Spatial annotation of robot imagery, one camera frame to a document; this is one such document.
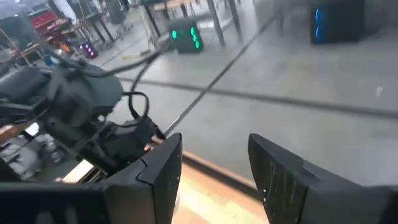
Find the red tool cabinet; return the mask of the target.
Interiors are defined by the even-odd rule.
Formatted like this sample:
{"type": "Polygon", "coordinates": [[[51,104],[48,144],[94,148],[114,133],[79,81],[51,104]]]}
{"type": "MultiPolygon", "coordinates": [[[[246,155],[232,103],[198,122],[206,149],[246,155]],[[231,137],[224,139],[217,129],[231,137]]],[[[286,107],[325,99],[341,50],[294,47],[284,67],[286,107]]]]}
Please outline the red tool cabinet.
{"type": "Polygon", "coordinates": [[[51,9],[43,9],[41,11],[35,12],[29,16],[29,19],[37,30],[51,29],[59,17],[51,9]]]}

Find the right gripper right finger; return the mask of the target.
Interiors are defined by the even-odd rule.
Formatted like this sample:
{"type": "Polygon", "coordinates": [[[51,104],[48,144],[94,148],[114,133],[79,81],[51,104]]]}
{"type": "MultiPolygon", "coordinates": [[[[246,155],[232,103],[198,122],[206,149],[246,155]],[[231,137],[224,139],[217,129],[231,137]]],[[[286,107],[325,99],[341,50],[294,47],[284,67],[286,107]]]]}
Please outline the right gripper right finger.
{"type": "Polygon", "coordinates": [[[337,189],[358,186],[259,134],[249,135],[248,155],[252,176],[270,224],[299,224],[311,187],[337,189]]]}

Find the black box with blue lights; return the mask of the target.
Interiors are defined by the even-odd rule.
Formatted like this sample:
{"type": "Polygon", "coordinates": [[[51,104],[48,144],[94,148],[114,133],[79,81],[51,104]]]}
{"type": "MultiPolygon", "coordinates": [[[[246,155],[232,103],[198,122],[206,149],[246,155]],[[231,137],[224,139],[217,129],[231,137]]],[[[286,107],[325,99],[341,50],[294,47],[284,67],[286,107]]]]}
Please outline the black box with blue lights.
{"type": "Polygon", "coordinates": [[[364,32],[365,0],[335,0],[311,8],[312,44],[358,42],[364,32]]]}

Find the black box with green lights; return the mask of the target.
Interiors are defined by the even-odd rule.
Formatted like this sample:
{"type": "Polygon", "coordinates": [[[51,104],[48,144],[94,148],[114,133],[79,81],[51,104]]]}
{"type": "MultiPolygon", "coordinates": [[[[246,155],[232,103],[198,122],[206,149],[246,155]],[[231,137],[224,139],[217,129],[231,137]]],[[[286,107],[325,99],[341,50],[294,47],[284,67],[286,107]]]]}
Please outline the black box with green lights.
{"type": "Polygon", "coordinates": [[[197,22],[174,19],[167,24],[173,46],[179,54],[198,54],[203,50],[203,41],[197,22]]]}

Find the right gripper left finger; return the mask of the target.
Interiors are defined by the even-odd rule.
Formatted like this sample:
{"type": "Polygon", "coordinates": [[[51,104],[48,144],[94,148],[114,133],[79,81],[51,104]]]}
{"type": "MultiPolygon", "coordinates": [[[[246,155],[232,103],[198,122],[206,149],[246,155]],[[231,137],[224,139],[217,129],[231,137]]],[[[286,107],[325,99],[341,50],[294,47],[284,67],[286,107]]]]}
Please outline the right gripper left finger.
{"type": "Polygon", "coordinates": [[[110,224],[171,224],[182,171],[175,133],[103,184],[110,224]]]}

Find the black-legged workbench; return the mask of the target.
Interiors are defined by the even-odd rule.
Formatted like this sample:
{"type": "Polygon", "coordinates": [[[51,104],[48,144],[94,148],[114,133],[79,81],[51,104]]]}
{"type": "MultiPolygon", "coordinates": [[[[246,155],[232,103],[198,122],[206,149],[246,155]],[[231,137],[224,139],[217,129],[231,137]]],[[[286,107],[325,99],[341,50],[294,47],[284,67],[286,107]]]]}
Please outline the black-legged workbench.
{"type": "Polygon", "coordinates": [[[231,23],[233,23],[236,27],[238,33],[240,33],[240,23],[238,12],[236,9],[235,0],[223,0],[226,6],[229,8],[231,12],[232,18],[226,23],[221,24],[219,17],[217,15],[215,1],[216,0],[138,0],[139,4],[144,7],[144,9],[153,8],[154,11],[159,11],[165,21],[165,25],[170,27],[174,23],[183,23],[183,22],[200,22],[200,21],[213,21],[213,26],[219,42],[222,47],[225,46],[223,29],[228,27],[231,23]],[[186,13],[186,5],[190,4],[192,1],[205,1],[208,5],[208,12],[204,14],[199,14],[197,16],[188,17],[186,13]],[[177,19],[171,19],[168,13],[168,10],[173,7],[179,7],[183,12],[183,17],[177,19]]]}

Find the black box with purple lights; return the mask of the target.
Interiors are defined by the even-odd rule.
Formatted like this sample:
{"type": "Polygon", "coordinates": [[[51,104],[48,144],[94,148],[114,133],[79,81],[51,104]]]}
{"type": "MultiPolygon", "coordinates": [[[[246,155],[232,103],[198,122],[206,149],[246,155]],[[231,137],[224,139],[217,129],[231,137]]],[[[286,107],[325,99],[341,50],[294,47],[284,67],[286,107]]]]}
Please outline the black box with purple lights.
{"type": "Polygon", "coordinates": [[[98,56],[93,44],[88,40],[80,41],[77,48],[86,58],[93,59],[98,56]]]}

